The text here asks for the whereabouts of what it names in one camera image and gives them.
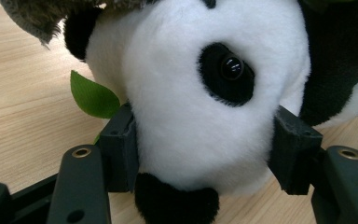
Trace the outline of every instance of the panda eye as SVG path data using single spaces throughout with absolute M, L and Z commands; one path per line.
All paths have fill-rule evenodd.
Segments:
M 228 54 L 221 63 L 220 75 L 227 80 L 235 81 L 242 76 L 243 67 L 241 59 L 234 54 Z
M 214 43 L 204 48 L 199 64 L 202 82 L 214 99 L 240 106 L 252 98 L 254 71 L 225 45 Z

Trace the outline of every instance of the wooden table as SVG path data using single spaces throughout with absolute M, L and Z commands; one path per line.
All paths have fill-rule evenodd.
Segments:
M 0 7 L 0 182 L 16 192 L 57 173 L 62 154 L 91 143 L 102 129 L 74 102 L 71 69 L 91 77 L 87 65 L 53 39 L 49 50 L 21 30 Z M 358 119 L 321 130 L 323 147 L 358 148 Z M 111 194 L 115 223 L 144 223 L 133 196 Z M 253 196 L 223 197 L 216 223 L 315 223 L 310 196 L 287 196 L 275 179 Z

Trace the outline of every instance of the plush toy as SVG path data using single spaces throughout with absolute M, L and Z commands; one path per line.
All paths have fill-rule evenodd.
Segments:
M 147 223 L 211 223 L 219 195 L 258 190 L 279 105 L 310 125 L 358 116 L 358 2 L 1 3 L 44 44 L 66 18 L 66 47 L 131 103 Z

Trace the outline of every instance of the panda ear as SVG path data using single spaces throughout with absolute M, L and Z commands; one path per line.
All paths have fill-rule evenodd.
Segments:
M 63 31 L 65 46 L 69 51 L 85 62 L 86 48 L 94 30 L 95 22 L 103 10 L 99 7 L 90 8 L 70 14 L 64 22 Z

